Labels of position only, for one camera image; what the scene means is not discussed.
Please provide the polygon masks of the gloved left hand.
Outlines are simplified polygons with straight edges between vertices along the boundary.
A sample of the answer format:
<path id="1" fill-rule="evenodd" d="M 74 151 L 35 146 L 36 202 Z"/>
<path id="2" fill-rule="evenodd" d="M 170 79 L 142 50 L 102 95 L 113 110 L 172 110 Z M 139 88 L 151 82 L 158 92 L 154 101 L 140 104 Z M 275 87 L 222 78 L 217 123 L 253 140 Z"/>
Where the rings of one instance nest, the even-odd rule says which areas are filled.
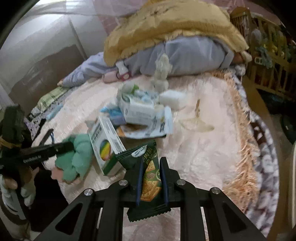
<path id="1" fill-rule="evenodd" d="M 39 172 L 39 168 L 34 170 L 28 169 L 23 176 L 23 185 L 20 189 L 22 201 L 25 206 L 29 207 L 33 204 L 36 196 L 36 187 L 34 184 L 34 178 Z M 16 203 L 13 201 L 12 193 L 17 190 L 18 184 L 15 180 L 5 178 L 1 175 L 1 192 L 4 203 L 11 209 L 16 210 Z"/>

